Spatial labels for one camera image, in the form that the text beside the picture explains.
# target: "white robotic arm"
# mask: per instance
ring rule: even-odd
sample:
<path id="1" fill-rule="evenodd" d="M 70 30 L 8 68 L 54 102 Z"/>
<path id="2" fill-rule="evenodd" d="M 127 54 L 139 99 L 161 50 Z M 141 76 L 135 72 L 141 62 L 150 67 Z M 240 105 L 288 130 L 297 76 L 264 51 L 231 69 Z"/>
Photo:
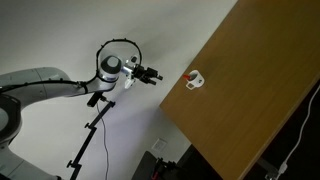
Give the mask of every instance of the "white robotic arm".
<path id="1" fill-rule="evenodd" d="M 129 88 L 135 79 L 144 83 L 155 82 L 151 78 L 162 80 L 156 70 L 136 63 L 137 56 L 130 60 L 122 60 L 114 54 L 100 57 L 100 51 L 110 42 L 130 42 L 126 40 L 112 40 L 104 44 L 97 52 L 96 75 L 90 81 L 70 81 L 66 73 L 57 68 L 36 68 L 0 75 L 0 179 L 58 179 L 26 162 L 12 153 L 10 142 L 19 133 L 21 127 L 21 111 L 26 106 L 42 100 L 55 97 L 71 97 L 94 93 L 88 106 L 95 106 L 103 92 L 113 90 L 120 73 L 127 76 L 125 88 Z"/>

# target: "white mug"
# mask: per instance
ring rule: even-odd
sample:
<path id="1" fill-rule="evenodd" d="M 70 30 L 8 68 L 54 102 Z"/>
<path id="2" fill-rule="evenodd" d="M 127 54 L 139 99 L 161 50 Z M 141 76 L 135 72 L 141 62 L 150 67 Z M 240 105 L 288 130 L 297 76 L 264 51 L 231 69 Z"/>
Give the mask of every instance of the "white mug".
<path id="1" fill-rule="evenodd" d="M 190 80 L 188 80 L 188 83 L 186 84 L 186 87 L 190 90 L 194 88 L 201 87 L 204 84 L 204 79 L 199 73 L 198 70 L 193 70 L 189 73 Z"/>

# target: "wooden tabletop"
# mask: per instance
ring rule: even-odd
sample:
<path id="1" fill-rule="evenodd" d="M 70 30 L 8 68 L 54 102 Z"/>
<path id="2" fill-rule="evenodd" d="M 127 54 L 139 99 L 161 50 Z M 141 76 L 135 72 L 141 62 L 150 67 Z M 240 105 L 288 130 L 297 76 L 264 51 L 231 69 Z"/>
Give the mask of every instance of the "wooden tabletop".
<path id="1" fill-rule="evenodd" d="M 223 179 L 242 179 L 319 79 L 319 0 L 239 0 L 161 108 Z"/>

